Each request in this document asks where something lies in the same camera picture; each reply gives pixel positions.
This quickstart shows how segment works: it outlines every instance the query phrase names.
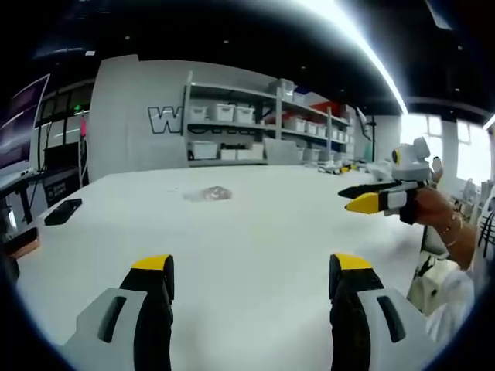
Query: computer monitor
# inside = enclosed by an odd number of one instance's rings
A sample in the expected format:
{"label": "computer monitor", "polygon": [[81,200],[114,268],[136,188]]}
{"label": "computer monitor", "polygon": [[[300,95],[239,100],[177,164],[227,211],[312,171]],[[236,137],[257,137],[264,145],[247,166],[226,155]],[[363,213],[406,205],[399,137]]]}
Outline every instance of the computer monitor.
{"label": "computer monitor", "polygon": [[9,102],[0,121],[0,176],[29,167],[32,132],[49,77],[34,81]]}

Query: window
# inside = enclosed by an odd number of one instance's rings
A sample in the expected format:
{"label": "window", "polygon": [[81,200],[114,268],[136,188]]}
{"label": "window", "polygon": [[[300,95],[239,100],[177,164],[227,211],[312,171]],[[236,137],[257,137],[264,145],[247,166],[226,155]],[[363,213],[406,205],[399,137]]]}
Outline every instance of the window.
{"label": "window", "polygon": [[488,135],[488,131],[484,131],[479,125],[457,121],[457,178],[471,178],[478,186],[490,179],[492,160]]}
{"label": "window", "polygon": [[406,114],[401,117],[401,143],[412,145],[417,137],[423,137],[430,148],[429,162],[434,157],[442,158],[442,120],[437,116]]}

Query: wall lettering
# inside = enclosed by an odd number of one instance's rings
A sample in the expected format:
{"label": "wall lettering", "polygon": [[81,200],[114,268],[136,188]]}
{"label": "wall lettering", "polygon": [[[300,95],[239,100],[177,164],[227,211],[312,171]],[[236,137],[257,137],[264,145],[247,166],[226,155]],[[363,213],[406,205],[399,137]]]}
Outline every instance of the wall lettering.
{"label": "wall lettering", "polygon": [[149,123],[152,127],[153,134],[180,134],[182,132],[181,113],[182,107],[176,109],[171,106],[165,106],[160,110],[159,107],[148,107]]}

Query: bracelet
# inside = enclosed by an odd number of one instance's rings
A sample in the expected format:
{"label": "bracelet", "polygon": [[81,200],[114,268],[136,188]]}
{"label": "bracelet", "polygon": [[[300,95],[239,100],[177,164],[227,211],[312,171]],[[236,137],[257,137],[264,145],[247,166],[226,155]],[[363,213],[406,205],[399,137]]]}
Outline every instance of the bracelet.
{"label": "bracelet", "polygon": [[447,247],[451,247],[454,243],[457,242],[457,240],[459,239],[459,235],[461,234],[461,230],[463,230],[463,218],[459,218],[459,221],[461,222],[460,226],[459,226],[459,230],[457,231],[457,236],[456,238],[454,239],[454,241],[452,241],[451,243],[446,243],[445,245]]}
{"label": "bracelet", "polygon": [[444,234],[448,233],[452,229],[452,225],[454,224],[454,220],[456,220],[456,213],[452,213],[452,218],[450,219],[449,225],[439,233],[440,236],[443,236]]}

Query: desk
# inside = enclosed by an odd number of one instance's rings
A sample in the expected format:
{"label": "desk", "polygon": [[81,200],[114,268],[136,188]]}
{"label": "desk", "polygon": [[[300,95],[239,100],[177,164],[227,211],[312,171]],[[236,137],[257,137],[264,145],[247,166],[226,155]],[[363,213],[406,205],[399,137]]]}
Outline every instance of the desk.
{"label": "desk", "polygon": [[[19,260],[19,291],[47,338],[64,344],[134,262],[170,253],[174,370],[329,369],[330,254],[368,259],[404,295],[418,263],[421,226],[344,209],[337,192],[369,177],[302,166],[109,175],[71,196],[83,205],[63,226],[38,218],[41,247]],[[183,198],[210,186],[233,198]]]}

